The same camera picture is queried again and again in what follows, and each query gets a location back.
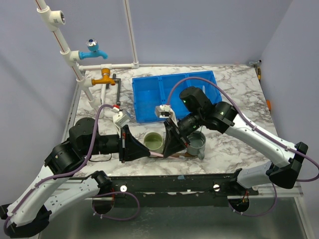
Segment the oval wooden tray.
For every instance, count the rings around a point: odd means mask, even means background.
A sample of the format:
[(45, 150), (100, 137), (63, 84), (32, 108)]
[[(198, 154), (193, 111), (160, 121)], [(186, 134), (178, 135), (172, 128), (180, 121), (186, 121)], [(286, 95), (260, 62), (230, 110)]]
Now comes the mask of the oval wooden tray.
[(176, 157), (176, 158), (180, 158), (180, 157), (184, 157), (184, 158), (197, 158), (198, 156), (197, 156), (197, 155), (191, 155), (191, 154), (185, 152), (185, 153), (176, 153), (176, 154), (173, 154), (172, 157)]

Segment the light green ceramic mug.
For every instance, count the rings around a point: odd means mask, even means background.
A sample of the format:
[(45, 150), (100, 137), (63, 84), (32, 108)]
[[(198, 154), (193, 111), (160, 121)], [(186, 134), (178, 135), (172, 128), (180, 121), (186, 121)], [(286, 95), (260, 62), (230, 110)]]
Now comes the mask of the light green ceramic mug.
[(164, 139), (157, 132), (149, 132), (144, 137), (144, 145), (151, 152), (162, 154), (163, 146), (164, 146)]

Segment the pink toothbrush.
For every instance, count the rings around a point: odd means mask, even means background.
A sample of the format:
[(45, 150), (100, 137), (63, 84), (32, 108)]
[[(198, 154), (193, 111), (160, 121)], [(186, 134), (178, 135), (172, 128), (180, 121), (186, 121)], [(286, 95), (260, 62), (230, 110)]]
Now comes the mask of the pink toothbrush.
[(159, 158), (163, 158), (163, 155), (160, 153), (156, 153), (156, 152), (152, 152), (150, 151), (150, 157), (159, 157)]

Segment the grey ceramic mug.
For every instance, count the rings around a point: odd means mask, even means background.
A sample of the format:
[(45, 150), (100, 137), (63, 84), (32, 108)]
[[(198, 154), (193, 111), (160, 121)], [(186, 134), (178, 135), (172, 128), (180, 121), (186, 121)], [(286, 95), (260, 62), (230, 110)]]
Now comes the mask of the grey ceramic mug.
[(200, 160), (205, 158), (205, 146), (206, 146), (206, 137), (200, 131), (195, 131), (188, 136), (190, 141), (189, 146), (187, 147), (187, 153), (192, 156), (197, 156)]

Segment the blue plastic divided bin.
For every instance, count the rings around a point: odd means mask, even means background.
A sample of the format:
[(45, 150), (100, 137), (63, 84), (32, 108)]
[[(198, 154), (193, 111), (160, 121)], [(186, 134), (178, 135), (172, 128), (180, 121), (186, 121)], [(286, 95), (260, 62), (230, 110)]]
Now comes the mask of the blue plastic divided bin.
[[(212, 71), (133, 78), (132, 87), (137, 122), (149, 123), (161, 121), (162, 119), (158, 118), (155, 114), (155, 107), (165, 104), (173, 86), (178, 81), (187, 77), (201, 77), (216, 84), (216, 80)], [(185, 88), (190, 86), (195, 86), (201, 89), (203, 86), (205, 86), (205, 94), (213, 104), (222, 101), (220, 92), (209, 83), (194, 79), (187, 80), (181, 83), (175, 89), (170, 100), (172, 109), (174, 110), (177, 119), (181, 119), (189, 114), (189, 111), (179, 99), (179, 94)]]

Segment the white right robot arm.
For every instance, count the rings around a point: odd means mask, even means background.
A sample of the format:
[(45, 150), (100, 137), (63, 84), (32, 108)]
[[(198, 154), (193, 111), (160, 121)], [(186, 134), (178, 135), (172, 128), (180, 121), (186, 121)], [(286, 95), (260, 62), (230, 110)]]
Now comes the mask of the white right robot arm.
[(165, 158), (190, 147), (188, 137), (205, 126), (241, 140), (269, 159), (263, 165), (236, 170), (229, 183), (233, 194), (241, 195), (255, 185), (268, 183), (285, 189), (293, 188), (308, 150), (306, 144), (284, 141), (259, 128), (227, 102), (213, 104), (200, 88), (188, 87), (179, 94), (179, 98), (189, 111), (181, 120), (176, 120), (169, 105), (156, 108), (156, 114), (166, 119), (163, 148)]

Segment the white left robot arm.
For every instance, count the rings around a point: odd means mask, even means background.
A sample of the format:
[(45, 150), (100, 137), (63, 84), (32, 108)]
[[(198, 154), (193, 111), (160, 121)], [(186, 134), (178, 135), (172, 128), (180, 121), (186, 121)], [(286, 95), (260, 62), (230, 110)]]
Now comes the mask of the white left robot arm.
[(10, 238), (29, 238), (44, 230), (62, 210), (89, 197), (104, 197), (115, 189), (104, 171), (95, 171), (79, 184), (54, 196), (63, 183), (86, 165), (93, 155), (115, 154), (122, 162), (150, 156), (128, 125), (120, 134), (99, 135), (93, 118), (82, 118), (69, 129), (66, 141), (55, 146), (28, 189), (13, 203), (0, 207), (4, 233)]

